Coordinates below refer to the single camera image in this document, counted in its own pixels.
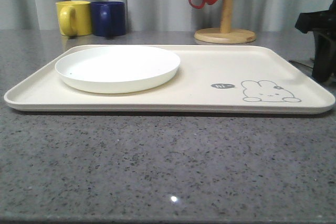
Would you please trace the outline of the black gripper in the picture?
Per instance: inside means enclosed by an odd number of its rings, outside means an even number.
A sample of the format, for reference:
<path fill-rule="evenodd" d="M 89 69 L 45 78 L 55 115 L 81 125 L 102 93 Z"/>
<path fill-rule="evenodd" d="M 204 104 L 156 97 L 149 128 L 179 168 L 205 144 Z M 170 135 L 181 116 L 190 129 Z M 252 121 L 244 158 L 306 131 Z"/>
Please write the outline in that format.
<path fill-rule="evenodd" d="M 335 74 L 335 0 L 327 10 L 301 13 L 295 27 L 306 34 L 313 32 L 315 56 L 312 77 L 326 82 Z"/>

